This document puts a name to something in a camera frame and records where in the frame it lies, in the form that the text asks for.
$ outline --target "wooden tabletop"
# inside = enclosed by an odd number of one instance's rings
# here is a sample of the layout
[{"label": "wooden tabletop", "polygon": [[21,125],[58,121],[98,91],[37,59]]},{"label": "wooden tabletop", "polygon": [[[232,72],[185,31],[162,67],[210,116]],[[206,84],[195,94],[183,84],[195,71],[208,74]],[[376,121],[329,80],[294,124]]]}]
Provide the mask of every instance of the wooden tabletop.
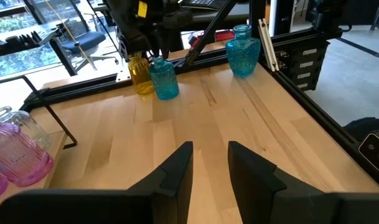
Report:
[{"label": "wooden tabletop", "polygon": [[[178,82],[180,94],[169,101],[127,87],[52,105],[78,146],[63,151],[50,187],[127,189],[193,141],[188,223],[241,223],[227,161],[228,141],[238,141],[323,191],[379,192],[261,65],[246,79],[226,64],[179,75]],[[45,109],[31,114],[58,131]]]}]

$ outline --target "blue chair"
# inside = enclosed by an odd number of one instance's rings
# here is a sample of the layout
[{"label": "blue chair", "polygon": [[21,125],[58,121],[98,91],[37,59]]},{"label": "blue chair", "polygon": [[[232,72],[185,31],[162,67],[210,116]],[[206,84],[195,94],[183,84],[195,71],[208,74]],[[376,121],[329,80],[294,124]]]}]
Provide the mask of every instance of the blue chair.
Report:
[{"label": "blue chair", "polygon": [[66,26],[73,34],[76,41],[71,39],[67,34],[67,39],[66,41],[62,41],[61,46],[70,53],[71,57],[80,57],[80,61],[76,63],[76,71],[79,71],[88,64],[88,60],[85,56],[91,61],[94,70],[97,70],[94,64],[94,61],[97,60],[114,58],[115,63],[119,64],[118,59],[114,56],[91,56],[98,49],[98,45],[106,39],[104,33],[90,31],[85,22],[78,22],[75,20],[68,21]]}]

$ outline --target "amber glass bottle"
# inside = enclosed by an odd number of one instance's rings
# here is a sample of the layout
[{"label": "amber glass bottle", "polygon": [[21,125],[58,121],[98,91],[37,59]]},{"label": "amber glass bottle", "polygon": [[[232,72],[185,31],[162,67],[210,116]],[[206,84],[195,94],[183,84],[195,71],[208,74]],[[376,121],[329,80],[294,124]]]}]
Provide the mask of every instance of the amber glass bottle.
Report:
[{"label": "amber glass bottle", "polygon": [[141,57],[140,52],[130,54],[128,70],[131,74],[135,92],[138,94],[148,94],[153,92],[153,84],[149,76],[149,63]]}]

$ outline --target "blue glass bottle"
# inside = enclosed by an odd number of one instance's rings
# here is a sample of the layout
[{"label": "blue glass bottle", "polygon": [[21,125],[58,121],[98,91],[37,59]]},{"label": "blue glass bottle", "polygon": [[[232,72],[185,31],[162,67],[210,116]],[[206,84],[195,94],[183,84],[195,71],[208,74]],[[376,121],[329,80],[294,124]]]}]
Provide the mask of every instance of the blue glass bottle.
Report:
[{"label": "blue glass bottle", "polygon": [[250,25],[233,28],[235,38],[225,45],[227,59],[234,75],[246,78],[254,72],[260,54],[261,42],[252,38]]},{"label": "blue glass bottle", "polygon": [[156,95],[160,100],[170,100],[179,94],[177,77],[171,62],[157,57],[153,60],[149,71]]}]

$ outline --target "shelf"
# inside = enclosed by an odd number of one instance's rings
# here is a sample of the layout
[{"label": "shelf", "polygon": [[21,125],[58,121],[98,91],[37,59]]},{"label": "shelf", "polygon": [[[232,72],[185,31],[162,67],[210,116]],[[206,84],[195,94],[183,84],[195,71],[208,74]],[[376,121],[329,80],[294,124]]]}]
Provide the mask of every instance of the shelf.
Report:
[{"label": "shelf", "polygon": [[56,133],[50,134],[52,144],[47,152],[54,159],[54,166],[52,167],[51,171],[47,174],[47,176],[45,176],[38,183],[33,184],[28,187],[16,187],[13,183],[9,182],[7,190],[0,196],[0,203],[4,201],[4,199],[25,190],[46,189],[49,186],[52,180],[52,177],[54,176],[55,168],[58,164],[59,157],[63,150],[63,145],[65,144],[66,137],[67,135],[65,134],[64,131],[58,131]]}]

